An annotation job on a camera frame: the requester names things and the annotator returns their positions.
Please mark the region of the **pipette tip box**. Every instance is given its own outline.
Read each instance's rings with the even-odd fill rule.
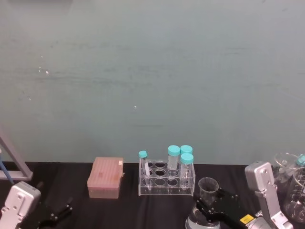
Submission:
[[[90,198],[119,198],[122,157],[97,157],[87,181]]]

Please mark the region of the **glass beaker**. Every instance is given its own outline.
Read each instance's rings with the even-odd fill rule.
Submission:
[[[284,212],[288,218],[305,223],[305,168],[294,171],[284,202]]]
[[[207,206],[211,205],[217,198],[217,191],[219,189],[217,181],[210,177],[204,177],[199,180],[198,186],[202,201]]]
[[[273,164],[272,172],[275,181],[274,183],[277,185],[277,192],[286,193],[292,175],[298,168],[296,164],[298,156],[290,153],[278,153],[275,155],[274,159],[275,163]]]
[[[204,177],[198,182],[200,188],[200,197],[202,201],[207,205],[211,205],[217,198],[217,191],[219,185],[216,180]],[[186,229],[219,229],[219,222],[210,222],[195,206],[193,207],[188,219],[185,222]]]

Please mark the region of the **clear acrylic rack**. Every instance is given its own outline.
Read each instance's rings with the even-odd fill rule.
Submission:
[[[192,164],[187,188],[180,186],[180,164],[177,169],[168,169],[166,160],[148,161],[150,176],[146,176],[139,161],[139,196],[140,195],[189,195],[195,189],[195,170]]]

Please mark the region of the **teal cap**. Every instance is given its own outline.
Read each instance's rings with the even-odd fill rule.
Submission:
[[[139,152],[139,158],[145,158],[147,157],[147,152],[145,150],[142,150]]]
[[[299,156],[299,158],[297,159],[296,163],[299,165],[299,166],[305,166],[305,155],[304,154],[301,154]]]
[[[192,154],[184,153],[184,154],[181,154],[180,160],[183,164],[189,165],[194,162],[194,156]]]
[[[184,153],[193,154],[193,148],[191,146],[187,146],[187,145],[181,146],[180,150],[181,150],[181,154]]]
[[[169,146],[167,152],[168,152],[168,155],[170,155],[170,156],[178,156],[180,154],[180,147],[179,146]]]

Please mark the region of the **black tablecloth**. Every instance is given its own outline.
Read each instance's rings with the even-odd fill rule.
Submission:
[[[13,169],[12,163],[6,164]],[[183,229],[194,199],[191,196],[138,196],[138,164],[124,164],[119,199],[90,199],[87,190],[92,163],[28,163],[34,172],[31,185],[44,182],[42,199],[53,208],[73,198],[72,215],[56,229]],[[196,183],[212,177],[220,187],[239,195],[244,207],[254,214],[258,199],[247,187],[245,166],[195,165]],[[0,181],[0,206],[10,190]],[[305,228],[296,225],[295,229]]]

